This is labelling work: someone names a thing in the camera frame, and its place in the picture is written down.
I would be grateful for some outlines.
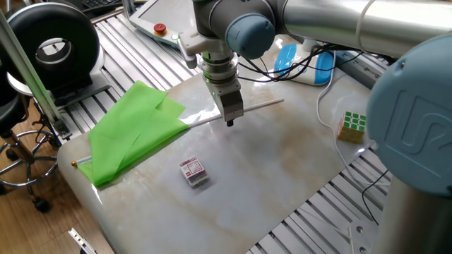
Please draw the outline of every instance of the metal frame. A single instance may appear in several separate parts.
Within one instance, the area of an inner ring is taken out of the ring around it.
[[[386,167],[371,148],[350,164],[354,174],[374,181]],[[392,174],[382,178],[390,183]],[[367,186],[355,183],[347,169],[317,191],[284,219],[246,254],[370,253],[378,226],[361,199]],[[371,212],[381,222],[389,186],[370,188],[364,196]]]
[[[36,152],[41,148],[43,142],[46,140],[46,138],[48,137],[54,137],[54,134],[50,133],[49,131],[26,131],[24,133],[20,133],[17,135],[18,137],[18,141],[17,143],[20,142],[20,137],[23,137],[25,135],[31,135],[31,134],[35,134],[35,133],[43,133],[45,134],[44,137],[41,138],[40,142],[38,144],[36,144],[34,146],[33,149],[31,149],[31,154],[33,156],[33,159],[35,161],[55,161],[55,164],[45,173],[43,174],[41,177],[32,180],[31,179],[31,165],[32,163],[24,161],[24,160],[19,160],[17,162],[14,162],[12,165],[0,170],[0,176],[3,174],[8,173],[10,170],[22,165],[23,163],[25,163],[26,167],[27,167],[27,182],[25,183],[10,183],[8,181],[5,181],[3,179],[0,179],[0,183],[5,185],[5,186],[9,186],[9,187],[25,187],[25,186],[31,186],[32,184],[37,183],[38,181],[41,181],[42,179],[48,177],[53,171],[55,171],[55,169],[57,169],[58,167],[58,163],[57,163],[57,158],[56,157],[41,157],[41,156],[35,156]],[[3,144],[0,147],[0,153],[3,152],[7,147],[10,147],[11,145],[9,145],[8,143]]]
[[[136,12],[133,0],[122,0],[122,6],[124,7],[124,15],[127,18],[130,18],[130,16]]]
[[[83,253],[97,254],[96,250],[93,247],[91,247],[91,245],[83,237],[81,237],[80,234],[74,228],[69,230],[68,234],[78,244],[78,247],[80,247],[80,249],[81,249],[81,251],[83,251]]]
[[[6,12],[11,11],[11,0],[6,0]]]

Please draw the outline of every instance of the white rod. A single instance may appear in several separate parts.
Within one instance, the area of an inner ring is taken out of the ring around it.
[[[263,102],[263,103],[259,103],[259,104],[256,104],[256,105],[252,105],[252,106],[244,108],[243,112],[253,111],[255,109],[260,109],[260,108],[267,107],[267,106],[270,106],[270,105],[274,105],[274,104],[277,104],[277,103],[280,103],[280,102],[284,102],[284,99],[283,98],[274,99],[274,100],[271,100],[269,102]],[[201,120],[201,121],[197,121],[196,123],[192,123],[189,126],[190,126],[190,128],[194,128],[194,127],[203,125],[205,123],[208,123],[210,121],[214,121],[214,120],[217,120],[217,119],[220,119],[220,118],[221,118],[221,115],[212,116],[212,117],[209,117],[207,119],[204,119],[204,120]],[[83,159],[79,159],[79,160],[73,161],[72,162],[72,166],[73,167],[77,167],[78,165],[81,165],[83,163],[89,162],[90,160],[91,160],[91,156],[83,158]]]
[[[284,99],[283,98],[274,99],[274,100],[271,100],[269,102],[263,102],[263,103],[259,103],[259,104],[256,104],[256,105],[252,105],[252,106],[244,108],[243,112],[248,112],[248,111],[252,111],[252,110],[255,110],[255,109],[260,109],[260,108],[267,107],[267,106],[270,106],[270,105],[273,105],[273,104],[277,104],[277,103],[280,103],[280,102],[284,102]],[[190,126],[190,128],[194,128],[194,127],[203,125],[205,123],[208,123],[208,122],[220,119],[220,118],[221,118],[221,115],[219,114],[217,116],[212,116],[212,117],[209,117],[207,119],[197,121],[196,123],[189,124],[189,126]]]

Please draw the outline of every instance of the white cable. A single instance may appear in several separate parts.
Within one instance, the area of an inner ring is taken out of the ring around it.
[[[358,43],[358,47],[359,49],[361,49],[364,53],[369,53],[366,51],[366,49],[364,49],[364,47],[361,44],[361,27],[362,27],[362,22],[364,20],[364,17],[366,16],[366,12],[367,10],[369,10],[370,6],[375,2],[376,0],[369,0],[369,2],[367,3],[367,5],[364,7],[364,9],[362,9],[361,15],[359,16],[359,20],[358,23],[356,24],[356,31],[355,31],[355,37],[356,37],[356,41]]]
[[[335,62],[336,62],[336,51],[334,51],[333,67],[334,67],[334,65],[335,65]],[[317,98],[317,104],[316,104],[317,119],[320,121],[320,123],[321,123],[323,126],[325,126],[326,128],[329,128],[329,129],[332,131],[332,133],[333,133],[333,139],[334,139],[334,146],[335,146],[335,148],[336,148],[336,151],[338,152],[340,158],[342,159],[343,163],[345,164],[345,166],[346,166],[348,172],[350,173],[350,175],[352,176],[352,178],[353,178],[354,180],[356,180],[356,181],[362,183],[362,184],[371,185],[371,184],[373,184],[373,183],[361,181],[361,180],[359,180],[359,179],[353,174],[352,170],[350,169],[350,166],[347,164],[347,162],[345,161],[344,157],[342,156],[342,154],[341,154],[340,151],[339,151],[339,148],[338,148],[338,139],[336,138],[336,134],[335,134],[334,129],[333,129],[331,126],[329,126],[328,124],[324,123],[324,122],[322,121],[322,119],[320,118],[320,113],[319,113],[319,104],[320,104],[320,100],[321,100],[321,98],[322,98],[323,96],[325,96],[326,93],[330,90],[331,85],[333,84],[333,74],[334,74],[334,68],[331,70],[331,79],[330,79],[330,82],[329,82],[328,85],[325,87],[325,89],[320,93],[319,98]],[[389,183],[375,183],[375,185],[376,185],[376,186],[389,186]]]

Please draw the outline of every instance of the green plastic bag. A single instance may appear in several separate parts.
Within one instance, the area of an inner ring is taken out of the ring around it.
[[[189,128],[177,118],[185,107],[166,95],[137,81],[89,132],[92,160],[78,168],[92,184],[111,181],[120,171]]]

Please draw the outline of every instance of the marble table surface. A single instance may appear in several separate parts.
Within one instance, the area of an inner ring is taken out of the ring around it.
[[[281,46],[293,42],[278,37],[263,58],[268,67],[273,68]],[[245,253],[345,168],[332,133],[317,121],[316,99],[324,87],[241,84],[245,107],[285,101],[245,113],[231,128],[221,120],[192,128],[101,188],[71,167],[73,160],[90,155],[87,133],[60,149],[62,174],[116,252]],[[365,114],[369,95],[365,86],[337,70],[321,102],[321,117],[337,128],[345,110]],[[168,97],[186,106],[180,116],[186,123],[218,112],[200,75],[172,88]],[[351,162],[368,144],[365,136],[364,144],[340,141],[339,147]],[[179,169],[192,156],[210,176],[195,189]]]

